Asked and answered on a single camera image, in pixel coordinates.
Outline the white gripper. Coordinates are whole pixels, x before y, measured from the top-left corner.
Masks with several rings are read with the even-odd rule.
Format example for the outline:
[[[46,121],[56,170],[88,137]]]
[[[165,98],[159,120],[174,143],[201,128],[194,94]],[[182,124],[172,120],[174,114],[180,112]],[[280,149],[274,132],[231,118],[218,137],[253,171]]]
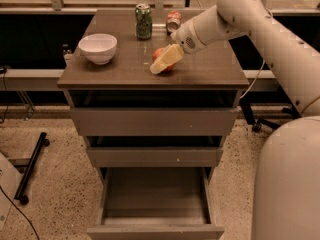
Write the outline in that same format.
[[[183,23],[170,35],[176,44],[164,47],[164,62],[169,65],[175,65],[183,58],[184,52],[193,54],[204,49],[206,47],[204,43],[205,30],[206,25],[196,19],[191,19]]]

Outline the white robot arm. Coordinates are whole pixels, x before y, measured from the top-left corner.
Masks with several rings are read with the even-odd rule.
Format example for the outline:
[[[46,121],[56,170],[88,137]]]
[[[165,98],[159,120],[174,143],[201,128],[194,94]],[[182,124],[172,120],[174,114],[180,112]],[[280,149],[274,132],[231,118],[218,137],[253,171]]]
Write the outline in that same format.
[[[217,0],[188,20],[150,67],[162,72],[212,42],[246,34],[301,116],[262,147],[252,240],[320,240],[320,54],[279,23],[261,0]]]

